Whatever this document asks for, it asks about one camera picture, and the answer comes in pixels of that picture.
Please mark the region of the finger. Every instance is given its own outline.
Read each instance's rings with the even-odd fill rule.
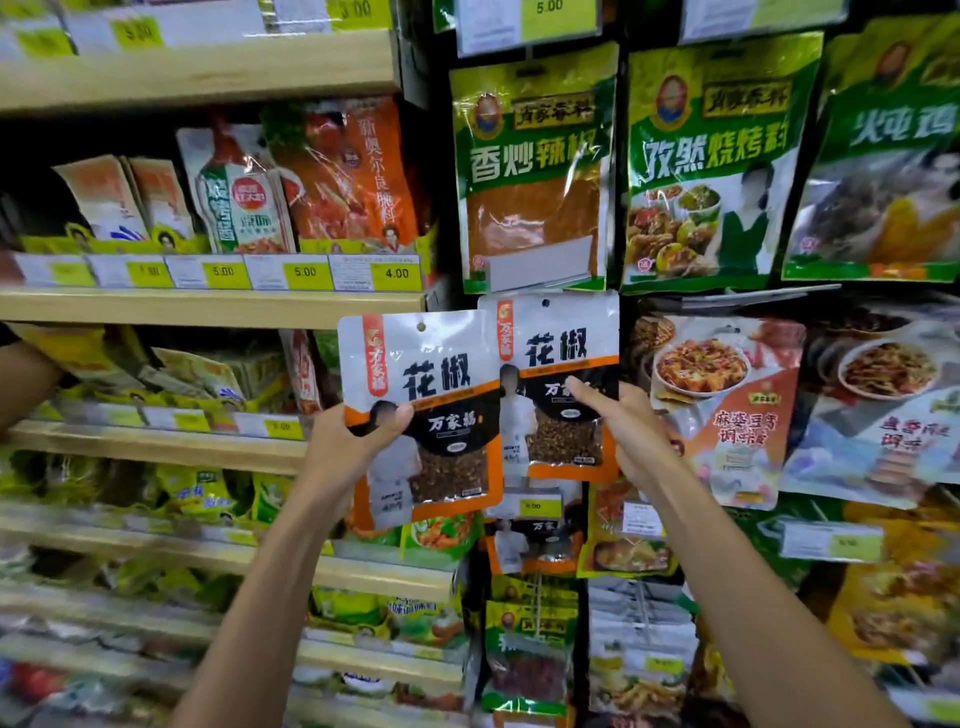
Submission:
[[[397,437],[403,434],[410,421],[414,419],[414,408],[412,404],[402,404],[396,409],[394,416],[390,421],[384,423],[369,435],[362,438],[364,447],[371,454],[378,452],[390,445]]]
[[[616,400],[600,394],[576,376],[568,376],[564,384],[576,401],[596,410],[601,417],[613,417],[616,414],[619,407]]]

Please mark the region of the price tag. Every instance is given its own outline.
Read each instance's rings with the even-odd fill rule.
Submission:
[[[163,47],[163,38],[156,25],[156,18],[150,15],[111,20],[110,28],[121,50],[140,51],[144,48]]]
[[[587,36],[598,26],[595,0],[520,0],[524,43]]]
[[[73,55],[70,41],[60,28],[16,31],[16,40],[28,59],[56,59]]]
[[[371,263],[374,291],[421,291],[420,266],[413,263]]]
[[[206,283],[210,288],[228,288],[232,290],[253,288],[247,266],[243,259],[233,262],[203,263]]]
[[[681,675],[684,672],[684,661],[676,657],[647,655],[643,664],[649,672],[666,672],[669,675]]]
[[[210,422],[201,410],[175,410],[174,425],[185,432],[209,432]]]
[[[623,504],[623,525],[620,530],[623,533],[631,533],[648,539],[658,539],[665,535],[660,516],[657,515],[657,511],[652,505],[629,501]]]
[[[267,437],[278,440],[302,440],[303,428],[299,420],[264,420],[267,428]]]
[[[783,527],[780,556],[874,563],[883,557],[883,529],[859,523],[788,521]]]
[[[334,31],[393,29],[388,0],[329,0],[330,26]]]
[[[521,518],[558,519],[564,514],[564,502],[560,498],[522,497],[519,514]]]
[[[174,282],[170,278],[170,271],[167,270],[166,263],[161,259],[159,262],[140,263],[127,262],[127,272],[130,274],[130,280],[136,288],[173,288]]]

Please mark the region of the chili powder packet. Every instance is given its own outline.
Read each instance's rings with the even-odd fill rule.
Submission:
[[[488,329],[492,320],[481,311],[340,320],[351,430],[367,434],[405,402],[416,409],[357,483],[360,528],[467,513],[503,497],[499,361]]]
[[[464,290],[602,290],[618,47],[450,72]]]
[[[762,288],[823,34],[630,56],[623,293]]]
[[[612,481],[613,437],[566,388],[576,376],[619,396],[620,299],[607,293],[483,296],[495,316],[504,469],[534,478]]]

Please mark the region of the shelf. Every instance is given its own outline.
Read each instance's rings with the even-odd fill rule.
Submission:
[[[306,454],[306,443],[300,442],[40,420],[11,427],[4,442],[42,452],[286,475],[297,474]]]
[[[256,553],[252,546],[188,541],[149,533],[9,516],[0,516],[0,534],[14,536],[34,546],[105,556],[147,553],[187,567],[237,574],[247,572]],[[453,577],[453,571],[321,556],[317,562],[314,583],[356,592],[446,602],[453,589]]]
[[[335,329],[344,316],[416,313],[425,293],[0,286],[0,321]]]
[[[0,610],[196,644],[212,642],[220,623],[218,616],[196,610],[27,584],[0,588]],[[462,671],[448,663],[313,640],[300,642],[297,664],[358,672],[436,691],[455,691],[462,682]]]
[[[399,90],[391,31],[252,38],[0,66],[0,113]]]

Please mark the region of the sichuan peppercorn packet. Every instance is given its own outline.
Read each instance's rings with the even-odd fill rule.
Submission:
[[[908,509],[956,481],[960,341],[943,316],[860,298],[811,324],[784,491]]]
[[[614,480],[613,437],[566,388],[576,376],[619,396],[620,299],[608,293],[483,296],[495,316],[504,390],[504,470],[534,478]]]
[[[645,316],[631,334],[636,383],[670,441],[722,504],[777,504],[804,351],[778,319]]]
[[[566,715],[577,607],[553,604],[549,588],[539,589],[523,604],[487,602],[485,711]]]
[[[630,56],[624,293],[762,288],[823,34]]]
[[[491,321],[481,311],[340,320],[347,425],[362,435],[400,404],[416,410],[357,483],[359,527],[455,516],[500,501],[499,361]]]
[[[960,12],[878,18],[831,42],[820,153],[784,279],[954,280],[958,44]]]
[[[606,287],[617,55],[450,72],[467,293]]]

